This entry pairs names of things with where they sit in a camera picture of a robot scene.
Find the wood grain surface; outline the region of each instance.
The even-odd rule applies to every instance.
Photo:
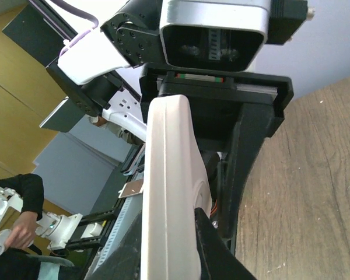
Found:
[[[285,114],[248,179],[236,257],[258,279],[350,279],[350,78]]]
[[[65,97],[46,69],[3,34],[21,10],[0,16],[0,178],[34,170],[33,160],[57,135],[39,124]]]

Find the white plastic cover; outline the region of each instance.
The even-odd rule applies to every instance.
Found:
[[[103,118],[123,127],[145,142],[146,124],[142,121],[140,103],[129,91],[117,91],[109,100],[109,104],[109,109],[103,110]]]
[[[58,67],[77,85],[118,68],[130,67],[106,35],[95,29],[58,59]]]
[[[211,195],[188,99],[154,99],[147,125],[141,279],[199,279],[194,208],[209,215]]]

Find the wooden table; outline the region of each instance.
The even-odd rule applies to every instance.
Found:
[[[350,279],[350,78],[285,113],[248,179],[236,257],[258,279]]]

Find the black sleeve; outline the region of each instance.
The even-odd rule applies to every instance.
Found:
[[[43,179],[35,174],[17,175],[1,179],[0,187],[12,188],[23,199],[22,212],[37,213],[37,220],[42,218],[44,203]]]

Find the cable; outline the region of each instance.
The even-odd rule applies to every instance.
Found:
[[[84,10],[80,10],[69,3],[66,3],[64,0],[49,0],[53,4],[59,6],[61,9],[75,15],[79,16],[82,19],[89,20],[90,22],[93,22],[94,26],[93,29],[95,29],[97,26],[99,26],[99,20],[97,17],[91,15],[90,13],[85,12]]]
[[[49,250],[50,250],[51,253],[52,253],[53,255],[55,255],[56,257],[66,257],[66,256],[68,256],[68,255],[70,254],[70,251],[69,251],[69,249],[67,249],[67,248],[64,248],[64,249],[63,249],[63,250],[66,250],[66,254],[64,254],[64,255],[56,254],[56,253],[52,250],[51,244],[49,244]]]
[[[217,202],[218,200],[215,201],[214,207],[211,209],[210,216],[216,213],[216,210],[218,209]]]
[[[80,10],[69,3],[66,3],[64,0],[49,0],[53,4],[59,6],[61,9],[71,13],[72,15],[78,16],[82,19],[89,20],[90,22],[93,23],[93,26],[91,29],[86,30],[78,35],[76,35],[71,41],[67,41],[67,45],[64,46],[59,53],[59,56],[63,55],[65,52],[67,52],[72,46],[74,46],[79,40],[84,38],[88,33],[90,33],[93,29],[95,29],[97,26],[99,26],[99,20],[97,17],[91,15],[90,13],[85,12],[84,10]]]
[[[30,1],[30,3],[43,15],[44,19],[47,19],[50,23],[52,23],[53,26],[54,26],[55,28],[57,28],[57,30],[58,30],[59,32],[61,32],[66,38],[71,39],[71,38],[67,35],[67,33],[64,32],[64,31],[52,20],[52,18],[49,17],[49,16],[47,15],[47,13],[45,13],[45,12],[39,7],[39,5],[35,2],[35,0],[29,0],[29,1]]]

